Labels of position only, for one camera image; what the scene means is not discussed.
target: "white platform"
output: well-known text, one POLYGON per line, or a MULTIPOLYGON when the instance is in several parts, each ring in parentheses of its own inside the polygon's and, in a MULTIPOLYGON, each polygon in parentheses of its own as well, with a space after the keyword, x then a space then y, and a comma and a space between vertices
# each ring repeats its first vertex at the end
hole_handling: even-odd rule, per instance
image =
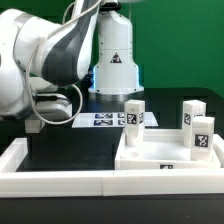
MULTIPOLYGON (((124 112, 120 113, 80 113, 74 120, 72 124, 72 128, 93 128, 93 127, 124 127, 124 112), (106 123, 103 125, 94 125, 94 121, 112 121, 111 125, 106 125, 106 123)), ((152 112, 145 112, 145 126, 146 127, 157 127, 158 123, 155 119, 155 116, 152 112)))
POLYGON ((210 161, 191 161, 191 150, 184 147, 182 130, 146 129, 138 147, 127 146, 122 133, 115 158, 115 170, 220 167, 215 151, 210 161))
MULTIPOLYGON (((224 141, 218 135, 213 148, 224 167, 224 141)), ((0 197, 224 193, 223 168, 17 173, 26 154, 22 138, 0 157, 0 197)))

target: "green backdrop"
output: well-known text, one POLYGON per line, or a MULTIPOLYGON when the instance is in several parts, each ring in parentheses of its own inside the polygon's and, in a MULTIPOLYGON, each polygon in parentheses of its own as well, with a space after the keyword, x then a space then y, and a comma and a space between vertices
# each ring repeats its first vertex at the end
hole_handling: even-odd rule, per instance
MULTIPOLYGON (((60 22, 71 2, 1 0, 0 11, 18 8, 60 22)), ((120 13, 133 23, 134 59, 145 87, 205 87, 224 96, 223 0, 145 0, 123 4, 120 13)))

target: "warning label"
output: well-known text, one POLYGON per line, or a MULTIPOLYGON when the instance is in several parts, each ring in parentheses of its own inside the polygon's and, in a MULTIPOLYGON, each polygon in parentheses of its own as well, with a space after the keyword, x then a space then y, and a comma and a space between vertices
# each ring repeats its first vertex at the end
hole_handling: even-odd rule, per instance
POLYGON ((110 63, 122 63, 118 53, 116 52, 110 63))

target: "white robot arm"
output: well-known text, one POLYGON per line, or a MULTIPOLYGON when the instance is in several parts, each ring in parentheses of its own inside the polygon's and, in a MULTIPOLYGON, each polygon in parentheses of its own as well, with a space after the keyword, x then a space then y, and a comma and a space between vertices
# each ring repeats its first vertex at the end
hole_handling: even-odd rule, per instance
POLYGON ((24 78, 25 73, 28 77, 27 71, 62 87, 76 83, 87 74, 97 19, 99 41, 103 45, 90 95, 98 94, 106 100, 108 96, 126 99, 127 95, 142 92, 138 67, 132 58, 132 26, 113 12, 117 9, 120 9, 117 0, 76 0, 72 19, 63 25, 15 9, 3 12, 0 15, 0 117, 26 119, 35 112, 29 83, 24 78), (102 14, 98 17, 99 5, 102 14), (116 55, 122 57, 120 63, 113 61, 116 55))
POLYGON ((10 9, 0 15, 0 116, 23 119, 32 113, 24 72, 68 86, 88 71, 100 0, 77 0, 72 19, 55 24, 10 9))

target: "black table surface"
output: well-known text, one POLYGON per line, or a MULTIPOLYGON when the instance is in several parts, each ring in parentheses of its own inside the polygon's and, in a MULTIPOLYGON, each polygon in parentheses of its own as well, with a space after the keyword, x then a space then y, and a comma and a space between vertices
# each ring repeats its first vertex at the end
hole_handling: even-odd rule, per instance
MULTIPOLYGON (((77 96, 68 94, 77 108, 77 96)), ((207 103, 206 115, 215 117, 215 133, 224 137, 224 99, 209 89, 145 89, 146 111, 158 128, 181 128, 182 103, 207 103)), ((123 112, 124 103, 89 99, 82 112, 123 112)), ((24 137, 22 121, 0 122, 0 149, 24 137)), ((71 128, 47 125, 27 136, 29 154, 17 172, 56 170, 111 170, 122 128, 71 128)), ((223 223, 224 195, 153 195, 119 197, 61 197, 0 199, 0 223, 223 223)))

